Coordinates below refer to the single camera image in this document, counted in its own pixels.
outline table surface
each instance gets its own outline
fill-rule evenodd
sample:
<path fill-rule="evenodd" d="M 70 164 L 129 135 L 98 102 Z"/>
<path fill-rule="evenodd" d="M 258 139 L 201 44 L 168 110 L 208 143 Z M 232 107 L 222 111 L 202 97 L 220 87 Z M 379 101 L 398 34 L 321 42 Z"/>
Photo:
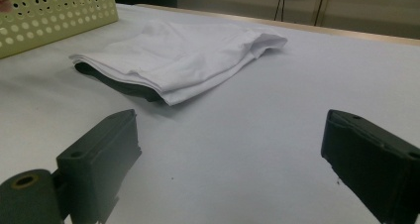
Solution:
<path fill-rule="evenodd" d="M 0 60 L 0 180 L 55 170 L 55 157 L 90 128 L 134 108 L 144 153 L 109 224 L 378 223 L 321 158 L 325 119 L 329 109 L 355 113 L 419 146 L 420 47 L 147 7 L 118 10 L 117 23 Z M 288 43 L 172 107 L 116 92 L 67 58 L 129 39 L 149 20 L 270 27 Z"/>

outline white table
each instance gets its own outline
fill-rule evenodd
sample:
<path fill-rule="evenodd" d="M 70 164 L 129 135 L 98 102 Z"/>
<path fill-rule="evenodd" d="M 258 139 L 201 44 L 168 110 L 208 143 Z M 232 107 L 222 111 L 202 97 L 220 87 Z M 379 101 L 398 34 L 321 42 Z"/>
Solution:
<path fill-rule="evenodd" d="M 321 158 L 325 119 L 332 108 L 355 113 L 420 146 L 419 46 L 118 9 L 115 24 L 0 60 L 0 181 L 55 170 L 55 157 L 90 128 L 134 108 L 144 153 L 109 224 L 378 223 Z M 152 19 L 273 27 L 289 42 L 173 107 L 123 95 L 67 58 L 128 39 Z"/>

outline folded shirt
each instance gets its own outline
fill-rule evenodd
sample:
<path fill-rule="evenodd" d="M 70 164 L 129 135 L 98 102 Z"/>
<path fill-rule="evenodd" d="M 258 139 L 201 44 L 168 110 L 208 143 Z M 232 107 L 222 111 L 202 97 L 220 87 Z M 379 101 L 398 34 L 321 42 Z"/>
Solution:
<path fill-rule="evenodd" d="M 136 37 L 70 58 L 117 82 L 149 87 L 173 105 L 222 83 L 265 50 L 281 49 L 286 42 L 267 28 L 150 21 Z"/>

